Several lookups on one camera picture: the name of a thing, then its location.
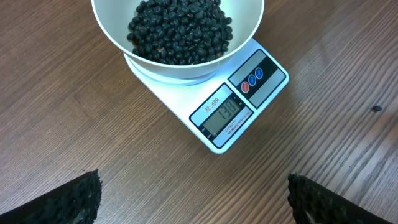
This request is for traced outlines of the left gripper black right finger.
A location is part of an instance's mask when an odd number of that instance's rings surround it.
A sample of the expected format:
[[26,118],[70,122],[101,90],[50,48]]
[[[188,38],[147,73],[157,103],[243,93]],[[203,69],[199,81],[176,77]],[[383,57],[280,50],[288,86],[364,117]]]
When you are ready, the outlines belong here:
[[303,175],[287,179],[287,200],[297,224],[391,224]]

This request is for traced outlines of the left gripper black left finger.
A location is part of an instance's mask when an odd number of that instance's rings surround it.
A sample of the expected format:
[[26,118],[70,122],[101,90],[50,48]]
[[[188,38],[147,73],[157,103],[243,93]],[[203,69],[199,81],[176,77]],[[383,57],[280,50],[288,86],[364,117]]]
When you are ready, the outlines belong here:
[[89,171],[20,207],[1,214],[1,223],[94,223],[101,204],[98,170]]

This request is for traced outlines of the pile of black beans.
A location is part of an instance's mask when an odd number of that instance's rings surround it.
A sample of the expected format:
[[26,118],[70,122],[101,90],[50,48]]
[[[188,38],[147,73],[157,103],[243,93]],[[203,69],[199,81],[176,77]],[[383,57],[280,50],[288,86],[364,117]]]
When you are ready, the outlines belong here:
[[167,65],[221,58],[233,39],[232,18],[220,0],[141,1],[128,25],[133,54]]

